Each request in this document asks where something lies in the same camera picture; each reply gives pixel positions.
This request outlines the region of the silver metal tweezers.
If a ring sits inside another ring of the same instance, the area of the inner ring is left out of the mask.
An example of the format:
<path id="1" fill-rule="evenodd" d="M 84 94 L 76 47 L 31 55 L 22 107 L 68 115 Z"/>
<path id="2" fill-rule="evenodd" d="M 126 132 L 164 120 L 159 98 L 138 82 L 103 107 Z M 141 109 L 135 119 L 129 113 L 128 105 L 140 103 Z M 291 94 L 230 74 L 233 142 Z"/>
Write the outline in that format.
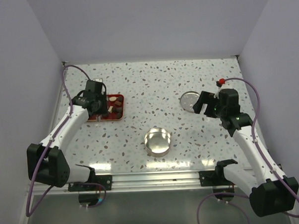
<path id="1" fill-rule="evenodd" d="M 100 114 L 96 116 L 96 121 L 97 121 L 97 122 L 100 122 L 100 121 L 101 121 L 101 115 L 100 115 Z"/>

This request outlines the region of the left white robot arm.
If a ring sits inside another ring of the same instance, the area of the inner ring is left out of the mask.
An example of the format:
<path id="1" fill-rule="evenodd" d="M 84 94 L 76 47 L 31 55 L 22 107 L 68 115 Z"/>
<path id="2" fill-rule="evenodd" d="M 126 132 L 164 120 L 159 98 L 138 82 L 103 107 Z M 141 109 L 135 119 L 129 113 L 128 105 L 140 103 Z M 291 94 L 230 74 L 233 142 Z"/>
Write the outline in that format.
<path id="1" fill-rule="evenodd" d="M 102 79 L 87 80 L 85 89 L 70 100 L 65 115 L 39 144 L 27 148 L 28 177 L 53 187 L 78 183 L 85 190 L 96 187 L 95 170 L 89 166 L 71 165 L 65 158 L 68 146 L 80 127 L 94 115 L 108 110 L 107 90 Z"/>

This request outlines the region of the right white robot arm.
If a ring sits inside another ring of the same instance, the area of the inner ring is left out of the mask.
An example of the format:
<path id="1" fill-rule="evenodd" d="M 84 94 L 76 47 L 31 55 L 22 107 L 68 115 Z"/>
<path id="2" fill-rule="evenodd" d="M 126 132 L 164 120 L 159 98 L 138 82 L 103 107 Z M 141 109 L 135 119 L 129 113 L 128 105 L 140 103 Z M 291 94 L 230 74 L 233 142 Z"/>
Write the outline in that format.
<path id="1" fill-rule="evenodd" d="M 271 158 L 250 116 L 241 112 L 237 90 L 222 89 L 217 94 L 202 91 L 193 111 L 199 114 L 202 107 L 206 108 L 204 114 L 207 117 L 220 119 L 222 127 L 240 146 L 254 172 L 251 175 L 242 170 L 233 159 L 218 161 L 211 181 L 222 185 L 231 182 L 238 186 L 248 196 L 259 217 L 292 210 L 299 190 L 298 181 L 287 177 Z"/>

